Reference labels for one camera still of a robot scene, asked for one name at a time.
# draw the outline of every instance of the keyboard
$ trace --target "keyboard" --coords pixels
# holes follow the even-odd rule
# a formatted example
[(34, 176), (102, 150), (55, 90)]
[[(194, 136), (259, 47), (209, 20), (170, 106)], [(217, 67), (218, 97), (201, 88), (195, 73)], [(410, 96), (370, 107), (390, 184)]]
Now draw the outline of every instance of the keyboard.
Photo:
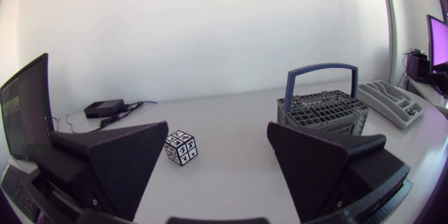
[(31, 220), (36, 222), (39, 215), (39, 208), (34, 200), (29, 196), (28, 192), (20, 183), (28, 173), (9, 165), (5, 177), (1, 182), (1, 187), (5, 193), (11, 198), (15, 205)]

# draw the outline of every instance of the printed symbol on cube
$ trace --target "printed symbol on cube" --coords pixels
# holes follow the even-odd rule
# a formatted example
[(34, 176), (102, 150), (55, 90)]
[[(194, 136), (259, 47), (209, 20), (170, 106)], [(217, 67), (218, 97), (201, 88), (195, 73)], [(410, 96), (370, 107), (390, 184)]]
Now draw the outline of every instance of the printed symbol on cube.
[(168, 136), (166, 142), (169, 144), (169, 143), (171, 143), (171, 142), (174, 141), (174, 140), (176, 140), (176, 137), (174, 137), (174, 136)]
[(174, 140), (173, 142), (170, 143), (172, 146), (174, 146), (175, 148), (179, 147), (181, 144), (183, 144), (182, 141), (180, 140)]
[(179, 137), (182, 141), (188, 141), (191, 139), (191, 136), (189, 134), (184, 134), (183, 136)]
[(185, 153), (187, 153), (187, 147), (185, 146), (185, 144), (183, 144), (182, 146), (180, 146), (180, 147), (178, 148), (178, 151), (179, 151), (179, 155), (180, 155), (180, 156), (182, 156), (182, 155), (184, 155)]
[(181, 157), (181, 163), (184, 165), (186, 162), (190, 161), (190, 157), (188, 157), (188, 154), (185, 154)]
[(179, 137), (181, 137), (183, 134), (185, 134), (185, 133), (183, 133), (182, 131), (178, 130), (178, 131), (176, 131), (175, 133), (173, 133), (172, 136), (175, 136), (175, 137), (179, 138)]
[(190, 159), (196, 157), (196, 155), (197, 155), (196, 148), (194, 148), (194, 149), (188, 151), (188, 154), (189, 154), (189, 156), (190, 156)]
[(194, 148), (196, 146), (195, 144), (195, 139), (191, 139), (189, 142), (187, 142), (187, 149), (191, 150), (192, 148)]

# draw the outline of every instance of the black box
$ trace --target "black box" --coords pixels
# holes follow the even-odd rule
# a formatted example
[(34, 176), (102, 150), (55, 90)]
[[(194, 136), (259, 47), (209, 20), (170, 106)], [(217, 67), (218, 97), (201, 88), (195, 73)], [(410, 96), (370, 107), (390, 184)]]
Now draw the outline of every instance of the black box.
[(85, 108), (84, 113), (87, 118), (112, 117), (119, 114), (124, 104), (123, 99), (97, 101)]
[(408, 53), (406, 74), (414, 81), (429, 84), (429, 72), (431, 64), (425, 55)]

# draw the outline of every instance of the purple monitor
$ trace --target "purple monitor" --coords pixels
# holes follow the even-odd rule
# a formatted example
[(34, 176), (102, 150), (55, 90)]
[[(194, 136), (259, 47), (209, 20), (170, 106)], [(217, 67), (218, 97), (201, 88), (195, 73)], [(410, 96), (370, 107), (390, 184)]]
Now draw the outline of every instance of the purple monitor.
[(448, 62), (448, 25), (427, 15), (431, 66)]

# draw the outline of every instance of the monitor screen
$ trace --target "monitor screen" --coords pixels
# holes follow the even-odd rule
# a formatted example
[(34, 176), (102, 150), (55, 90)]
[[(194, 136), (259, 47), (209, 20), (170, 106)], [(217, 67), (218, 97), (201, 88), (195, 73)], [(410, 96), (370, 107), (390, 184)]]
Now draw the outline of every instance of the monitor screen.
[(53, 122), (48, 96), (48, 54), (18, 71), (0, 88), (0, 105), (10, 154), (32, 160), (46, 148)]
[(428, 15), (428, 27), (431, 65), (448, 62), (448, 26)]

